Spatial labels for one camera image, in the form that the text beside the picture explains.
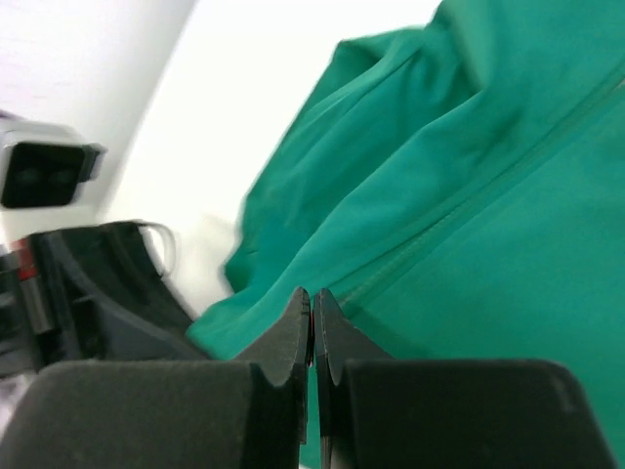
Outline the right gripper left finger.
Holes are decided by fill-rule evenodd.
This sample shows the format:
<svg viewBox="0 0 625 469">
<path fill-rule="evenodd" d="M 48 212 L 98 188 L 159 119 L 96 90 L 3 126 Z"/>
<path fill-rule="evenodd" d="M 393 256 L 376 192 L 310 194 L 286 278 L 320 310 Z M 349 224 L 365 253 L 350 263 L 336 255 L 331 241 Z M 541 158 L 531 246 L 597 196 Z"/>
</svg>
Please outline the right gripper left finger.
<svg viewBox="0 0 625 469">
<path fill-rule="evenodd" d="M 299 443 L 307 441 L 311 313 L 309 293 L 297 287 L 278 320 L 234 358 L 258 365 L 272 386 L 291 388 Z"/>
</svg>

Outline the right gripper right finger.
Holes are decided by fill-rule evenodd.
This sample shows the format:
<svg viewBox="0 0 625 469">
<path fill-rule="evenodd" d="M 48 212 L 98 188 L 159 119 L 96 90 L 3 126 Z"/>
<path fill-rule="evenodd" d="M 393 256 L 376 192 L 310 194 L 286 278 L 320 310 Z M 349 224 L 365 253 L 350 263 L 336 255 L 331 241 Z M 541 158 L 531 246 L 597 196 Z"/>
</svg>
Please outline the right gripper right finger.
<svg viewBox="0 0 625 469">
<path fill-rule="evenodd" d="M 352 385 L 344 376 L 349 360 L 389 360 L 392 356 L 375 344 L 344 315 L 332 292 L 315 294 L 312 309 L 317 376 L 321 466 L 355 468 Z"/>
</svg>

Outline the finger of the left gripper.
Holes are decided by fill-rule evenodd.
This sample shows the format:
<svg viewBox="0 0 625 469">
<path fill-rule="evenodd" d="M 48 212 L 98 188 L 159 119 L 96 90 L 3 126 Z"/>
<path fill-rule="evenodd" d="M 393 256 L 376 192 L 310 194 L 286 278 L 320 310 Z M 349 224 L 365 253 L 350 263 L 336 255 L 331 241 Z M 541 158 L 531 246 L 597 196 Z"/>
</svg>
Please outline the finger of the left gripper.
<svg viewBox="0 0 625 469">
<path fill-rule="evenodd" d="M 150 257 L 141 223 L 111 222 L 48 233 L 48 247 L 79 303 L 95 306 L 97 339 L 106 360 L 202 361 L 208 354 L 186 338 L 185 305 Z"/>
</svg>

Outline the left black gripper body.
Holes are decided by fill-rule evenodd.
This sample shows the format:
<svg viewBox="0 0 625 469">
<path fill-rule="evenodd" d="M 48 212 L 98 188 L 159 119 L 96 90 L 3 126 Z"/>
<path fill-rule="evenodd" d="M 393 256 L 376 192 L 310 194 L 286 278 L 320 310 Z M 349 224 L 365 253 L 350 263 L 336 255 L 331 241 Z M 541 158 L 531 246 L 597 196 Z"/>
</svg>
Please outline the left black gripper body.
<svg viewBox="0 0 625 469">
<path fill-rule="evenodd" d="M 1 247 L 1 374 L 35 372 L 73 358 L 73 325 L 54 243 L 59 230 Z"/>
</svg>

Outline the green zip-up jacket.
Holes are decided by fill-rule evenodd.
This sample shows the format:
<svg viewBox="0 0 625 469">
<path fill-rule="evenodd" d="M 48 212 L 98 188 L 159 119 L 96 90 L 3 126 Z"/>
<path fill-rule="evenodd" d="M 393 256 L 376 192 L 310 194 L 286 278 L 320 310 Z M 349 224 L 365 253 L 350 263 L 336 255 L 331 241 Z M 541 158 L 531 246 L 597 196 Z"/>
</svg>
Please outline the green zip-up jacket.
<svg viewBox="0 0 625 469">
<path fill-rule="evenodd" d="M 340 43 L 248 193 L 230 359 L 297 287 L 402 357 L 541 358 L 624 456 L 624 5 L 444 1 Z"/>
</svg>

